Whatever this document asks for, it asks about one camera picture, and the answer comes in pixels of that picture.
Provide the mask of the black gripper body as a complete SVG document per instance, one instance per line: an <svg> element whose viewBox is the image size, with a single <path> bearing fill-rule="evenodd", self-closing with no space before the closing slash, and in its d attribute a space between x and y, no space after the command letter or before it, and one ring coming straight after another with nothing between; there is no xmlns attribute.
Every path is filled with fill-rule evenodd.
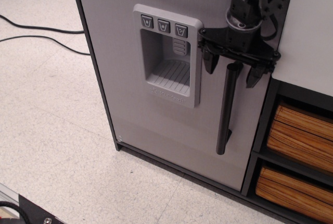
<svg viewBox="0 0 333 224"><path fill-rule="evenodd" d="M239 61L251 67L264 65L273 72L281 54L261 37L260 29L239 31L232 27L202 28L198 31L202 49L208 45L212 53Z"/></svg>

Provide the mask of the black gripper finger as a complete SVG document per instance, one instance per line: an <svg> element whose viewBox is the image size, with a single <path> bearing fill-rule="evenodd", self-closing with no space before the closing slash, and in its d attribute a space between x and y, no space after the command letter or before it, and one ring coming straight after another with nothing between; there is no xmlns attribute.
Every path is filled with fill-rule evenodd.
<svg viewBox="0 0 333 224"><path fill-rule="evenodd" d="M264 65L257 65L255 67L251 67L246 78L246 88L254 88L255 85L261 80L263 75L266 73L267 68Z"/></svg>
<svg viewBox="0 0 333 224"><path fill-rule="evenodd" d="M209 46L206 45L202 49L202 58L207 73L213 74L219 61L219 55L212 53L209 49Z"/></svg>

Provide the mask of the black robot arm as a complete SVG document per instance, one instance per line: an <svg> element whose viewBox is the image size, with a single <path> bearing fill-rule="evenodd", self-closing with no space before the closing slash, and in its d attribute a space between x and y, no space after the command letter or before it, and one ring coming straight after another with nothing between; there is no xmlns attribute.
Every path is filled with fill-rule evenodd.
<svg viewBox="0 0 333 224"><path fill-rule="evenodd" d="M226 12L227 27L198 31L199 48L206 71L212 74L220 56L251 67L246 83L253 88L264 74L273 72L281 54L268 45L278 33L275 11L286 0L231 0Z"/></svg>

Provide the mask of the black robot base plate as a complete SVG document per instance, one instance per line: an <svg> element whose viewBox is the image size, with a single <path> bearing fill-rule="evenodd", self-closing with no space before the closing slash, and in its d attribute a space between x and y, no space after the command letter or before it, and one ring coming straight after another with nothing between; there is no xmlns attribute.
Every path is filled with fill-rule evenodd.
<svg viewBox="0 0 333 224"><path fill-rule="evenodd" d="M58 217L47 212L43 208L37 206L24 196L19 195L18 200L19 200L19 207L26 213L30 223L64 224L64 222L60 220Z"/></svg>

